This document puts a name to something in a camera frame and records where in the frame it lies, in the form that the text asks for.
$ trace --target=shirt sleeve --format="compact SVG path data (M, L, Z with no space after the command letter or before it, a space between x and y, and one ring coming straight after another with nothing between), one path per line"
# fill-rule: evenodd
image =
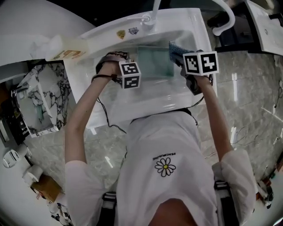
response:
M230 186L239 223L242 225L252 214L256 203L256 180L247 151L226 153L221 160L221 168L222 175Z
M96 178L89 166L82 161L65 165L66 197L68 211L74 226L87 226L96 222L102 207L103 183Z

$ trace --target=sink basin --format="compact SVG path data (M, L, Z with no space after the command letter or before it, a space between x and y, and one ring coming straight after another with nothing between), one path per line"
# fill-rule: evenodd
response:
M129 29L136 28L131 34ZM125 31L121 39L117 33ZM188 50L211 51L207 31L197 8L178 8L159 10L154 29L148 31L138 21L121 18L97 27L80 38L88 41L90 53L82 60L64 60L65 69L76 102L89 87L91 78L96 74L95 67L101 57L109 51L128 51L130 57L137 61L138 46L158 46L168 48L169 41ZM174 65L172 78L143 78L139 89L123 90L118 84L110 82L100 99L106 106L110 124L151 114L189 107L202 95L194 96L187 88L180 68ZM107 124L104 111L96 103L87 128Z

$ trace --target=person's right arm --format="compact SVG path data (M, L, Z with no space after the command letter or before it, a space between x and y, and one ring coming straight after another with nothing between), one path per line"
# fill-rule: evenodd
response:
M218 99L208 78L205 76L196 75L195 79L197 80L198 86L203 92L204 100L207 105L213 141L218 153L219 161L221 161L222 157L227 152L233 150L230 144L226 118L220 108Z

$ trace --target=curved spout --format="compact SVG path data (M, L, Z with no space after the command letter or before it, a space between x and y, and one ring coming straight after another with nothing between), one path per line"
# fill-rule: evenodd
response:
M221 27L215 27L212 32L214 35L219 36L221 35L221 33L231 27L234 26L235 24L235 15L233 13L233 11L231 10L231 8L222 0L213 0L215 3L217 3L218 5L220 5L228 14L229 16L229 22L227 24L224 24Z

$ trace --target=gold shield sticker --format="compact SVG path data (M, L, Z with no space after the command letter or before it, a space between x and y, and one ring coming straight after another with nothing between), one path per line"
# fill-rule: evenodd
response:
M126 31L125 30L119 30L117 31L117 36L120 38L120 39L124 39L126 35Z

